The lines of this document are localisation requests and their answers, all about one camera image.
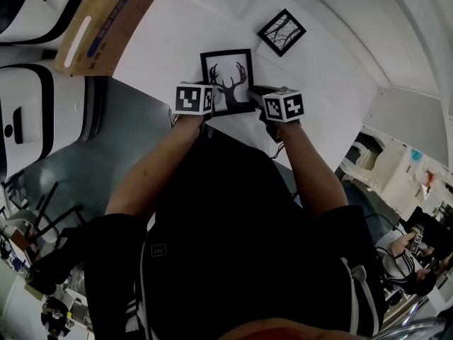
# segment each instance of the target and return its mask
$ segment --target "white table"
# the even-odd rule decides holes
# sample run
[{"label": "white table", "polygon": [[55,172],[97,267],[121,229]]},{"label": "white table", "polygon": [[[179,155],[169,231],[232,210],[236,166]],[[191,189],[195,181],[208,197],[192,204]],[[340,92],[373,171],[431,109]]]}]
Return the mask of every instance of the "white table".
[{"label": "white table", "polygon": [[[307,33],[279,58],[256,32],[285,8]],[[202,79],[200,53],[244,48],[253,52],[255,84],[302,92],[302,127],[335,170],[360,131],[378,86],[322,22],[296,1],[255,0],[237,21],[197,0],[155,0],[113,77],[173,106],[177,83]],[[258,116],[258,111],[223,116],[209,125],[273,156],[277,145]],[[290,167],[284,150],[276,161]]]}]

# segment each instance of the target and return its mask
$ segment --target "small framed picture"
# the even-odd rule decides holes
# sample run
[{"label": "small framed picture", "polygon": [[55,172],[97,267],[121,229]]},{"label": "small framed picture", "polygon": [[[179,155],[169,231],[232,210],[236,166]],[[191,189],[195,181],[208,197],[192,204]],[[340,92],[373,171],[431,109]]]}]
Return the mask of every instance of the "small framed picture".
[{"label": "small framed picture", "polygon": [[279,57],[282,57],[303,34],[304,27],[287,9],[279,13],[261,29],[258,36],[269,45]]},{"label": "small framed picture", "polygon": [[255,104],[247,96],[253,86],[250,49],[202,53],[203,81],[214,86],[213,116],[253,112]]}]

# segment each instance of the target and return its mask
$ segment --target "cardboard box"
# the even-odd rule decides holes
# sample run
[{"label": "cardboard box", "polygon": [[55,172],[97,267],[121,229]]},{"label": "cardboard box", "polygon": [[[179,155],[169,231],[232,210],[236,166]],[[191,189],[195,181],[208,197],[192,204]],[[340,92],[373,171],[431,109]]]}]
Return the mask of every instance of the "cardboard box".
[{"label": "cardboard box", "polygon": [[55,57],[72,76],[111,76],[154,0],[83,0]]}]

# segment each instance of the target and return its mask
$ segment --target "deer antler artwork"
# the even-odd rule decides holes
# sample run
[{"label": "deer antler artwork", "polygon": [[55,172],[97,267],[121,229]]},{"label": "deer antler artwork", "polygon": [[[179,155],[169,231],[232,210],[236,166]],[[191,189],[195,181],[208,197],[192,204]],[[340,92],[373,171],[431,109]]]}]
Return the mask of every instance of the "deer antler artwork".
[{"label": "deer antler artwork", "polygon": [[231,76],[231,86],[226,87],[224,80],[222,84],[217,83],[217,77],[219,74],[216,72],[217,64],[210,69],[210,82],[214,86],[218,86],[218,90],[221,94],[225,95],[226,108],[231,110],[232,108],[238,108],[243,105],[242,102],[238,102],[234,97],[234,89],[241,84],[244,84],[247,81],[246,69],[238,62],[236,62],[236,68],[239,70],[239,82],[234,82],[233,77]]}]

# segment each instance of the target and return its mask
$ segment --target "black picture frame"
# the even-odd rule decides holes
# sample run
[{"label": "black picture frame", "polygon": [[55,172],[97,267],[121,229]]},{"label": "black picture frame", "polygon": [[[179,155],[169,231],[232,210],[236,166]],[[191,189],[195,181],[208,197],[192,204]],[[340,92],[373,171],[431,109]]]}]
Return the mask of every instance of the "black picture frame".
[{"label": "black picture frame", "polygon": [[[247,82],[248,82],[248,87],[253,86],[253,65],[252,65],[252,54],[250,49],[238,49],[238,50],[220,50],[217,52],[207,52],[207,53],[202,53],[200,54],[200,59],[201,59],[201,67],[202,67],[202,73],[203,73],[203,84],[212,84],[211,79],[210,79],[210,73],[208,72],[207,68],[207,58],[211,57],[222,57],[225,55],[245,55],[246,56],[246,64],[247,64]],[[218,93],[218,86],[216,84],[213,84],[213,86],[216,89],[216,92]],[[227,108],[226,110],[219,110],[213,112],[213,116],[223,116],[223,115],[234,115],[237,113],[246,113],[246,112],[254,112],[255,111],[255,103],[252,101],[249,102],[240,102],[238,103],[237,107],[230,107]]]},{"label": "black picture frame", "polygon": [[[280,49],[275,43],[265,34],[266,32],[269,31],[270,27],[276,24],[284,15],[287,15],[288,22],[286,24],[282,25],[285,26],[287,25],[290,21],[293,22],[293,24],[296,25],[296,27],[299,29],[299,32],[296,34],[295,38],[292,38],[285,46],[283,49]],[[306,33],[306,29],[302,26],[302,24],[296,20],[296,18],[287,10],[283,9],[279,14],[274,17],[269,23],[265,25],[263,29],[261,29],[258,32],[258,36],[267,44],[269,45],[272,50],[277,53],[279,57],[283,57],[283,55],[294,45],[297,43],[297,41]]]}]

